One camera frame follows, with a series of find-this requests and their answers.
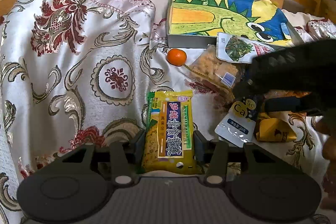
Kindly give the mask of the grey tray with dinosaur drawing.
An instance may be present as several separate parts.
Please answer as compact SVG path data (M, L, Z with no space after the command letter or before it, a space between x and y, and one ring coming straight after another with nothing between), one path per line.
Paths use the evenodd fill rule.
M170 0L166 30L170 48L205 48L219 32L275 48L303 42L271 0Z

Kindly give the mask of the floral satin blanket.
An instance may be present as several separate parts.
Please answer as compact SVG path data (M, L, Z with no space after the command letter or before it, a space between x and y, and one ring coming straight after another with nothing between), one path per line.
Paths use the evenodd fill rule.
M282 12L296 46L335 40L330 20ZM1 223L335 223L335 116L267 113L256 96L297 139L231 144L215 129L238 98L186 68L208 46L171 65L154 18L150 0L17 0L1 16ZM194 131L229 145L225 186L201 184L198 162L113 185L109 145L147 132L147 95L187 90Z

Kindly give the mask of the yellow green snack packet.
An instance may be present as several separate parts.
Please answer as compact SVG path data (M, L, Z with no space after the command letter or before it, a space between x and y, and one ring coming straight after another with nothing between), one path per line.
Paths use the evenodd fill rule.
M147 95L147 132L141 164L145 172L201 173L194 159L192 97L191 90Z

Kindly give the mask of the white green vegetable snack pouch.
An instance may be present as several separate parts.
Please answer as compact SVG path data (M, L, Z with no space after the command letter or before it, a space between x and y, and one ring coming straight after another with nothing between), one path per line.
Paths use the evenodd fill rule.
M236 64L251 64L255 57L272 53L275 50L254 40L218 32L216 56L221 61Z

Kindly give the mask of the white blue calcium snack pouch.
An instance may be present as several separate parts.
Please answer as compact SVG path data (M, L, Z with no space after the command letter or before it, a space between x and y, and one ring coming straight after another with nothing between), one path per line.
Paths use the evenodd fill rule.
M217 125L215 133L242 148L245 143L252 140L260 106L260 98L256 96L235 100L226 116Z

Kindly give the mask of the orange tangerine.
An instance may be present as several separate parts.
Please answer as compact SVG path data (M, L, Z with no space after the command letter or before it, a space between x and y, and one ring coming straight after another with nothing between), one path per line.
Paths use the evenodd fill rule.
M174 66L180 67L185 64L187 60L187 54L183 50L173 48L167 53L167 61Z

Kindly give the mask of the clear bag of fried snacks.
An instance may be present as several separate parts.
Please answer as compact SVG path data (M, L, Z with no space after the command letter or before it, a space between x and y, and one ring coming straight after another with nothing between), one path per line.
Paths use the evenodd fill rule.
M240 82L245 72L244 65L219 60L217 49L212 45L208 45L207 49L186 68L192 79L229 101L235 99L232 89Z

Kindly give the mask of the gold yellow snack packet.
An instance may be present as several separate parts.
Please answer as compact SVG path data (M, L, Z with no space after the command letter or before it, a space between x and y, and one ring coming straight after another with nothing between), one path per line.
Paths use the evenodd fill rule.
M308 95L309 92L294 92L284 90L272 90L266 95L266 99L280 98L280 97L303 97ZM257 141L285 143L295 141L297 134L291 128L286 118L281 118L282 113L275 113L269 115L267 113L259 113L255 127L255 137Z

